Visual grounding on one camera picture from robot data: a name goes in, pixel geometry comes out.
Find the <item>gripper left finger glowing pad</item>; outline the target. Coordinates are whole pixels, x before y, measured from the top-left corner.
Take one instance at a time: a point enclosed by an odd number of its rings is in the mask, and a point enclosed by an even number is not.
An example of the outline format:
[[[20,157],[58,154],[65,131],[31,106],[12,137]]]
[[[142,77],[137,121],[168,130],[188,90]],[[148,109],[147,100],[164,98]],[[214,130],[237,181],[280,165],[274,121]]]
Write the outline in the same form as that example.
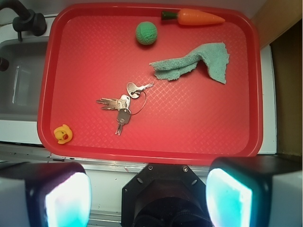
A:
[[[1,162],[2,227],[85,227],[92,202],[81,164]]]

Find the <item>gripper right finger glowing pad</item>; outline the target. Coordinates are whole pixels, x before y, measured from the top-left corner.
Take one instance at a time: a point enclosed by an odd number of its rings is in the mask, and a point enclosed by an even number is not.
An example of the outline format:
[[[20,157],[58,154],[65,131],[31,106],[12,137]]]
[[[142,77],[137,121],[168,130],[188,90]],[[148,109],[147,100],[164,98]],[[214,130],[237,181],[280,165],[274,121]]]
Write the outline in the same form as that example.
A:
[[[219,157],[206,179],[215,227],[301,227],[302,162],[293,157]]]

